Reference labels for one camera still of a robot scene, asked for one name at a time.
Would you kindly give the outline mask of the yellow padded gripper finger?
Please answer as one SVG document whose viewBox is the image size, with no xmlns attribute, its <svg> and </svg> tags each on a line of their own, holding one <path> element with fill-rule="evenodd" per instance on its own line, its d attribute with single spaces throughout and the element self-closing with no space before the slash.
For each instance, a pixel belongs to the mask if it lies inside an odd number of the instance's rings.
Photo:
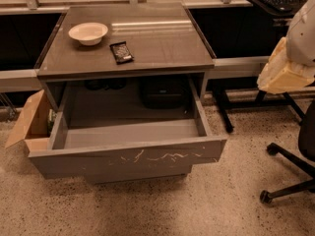
<svg viewBox="0 0 315 236">
<path fill-rule="evenodd" d="M 286 61 L 286 38 L 282 37 L 269 58 L 269 64 L 281 67 L 286 63 Z"/>
<path fill-rule="evenodd" d="M 259 75 L 259 90 L 278 94 L 303 89 L 314 82 L 315 67 L 288 62 L 281 67 L 267 64 Z"/>
</svg>

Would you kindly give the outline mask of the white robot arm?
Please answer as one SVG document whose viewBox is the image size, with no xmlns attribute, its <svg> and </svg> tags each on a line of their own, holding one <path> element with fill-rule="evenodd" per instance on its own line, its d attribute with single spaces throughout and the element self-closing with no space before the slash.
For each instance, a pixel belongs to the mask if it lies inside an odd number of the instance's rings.
<svg viewBox="0 0 315 236">
<path fill-rule="evenodd" d="M 315 0 L 308 0 L 293 16 L 260 73 L 258 89 L 278 94 L 303 89 L 315 78 Z"/>
</svg>

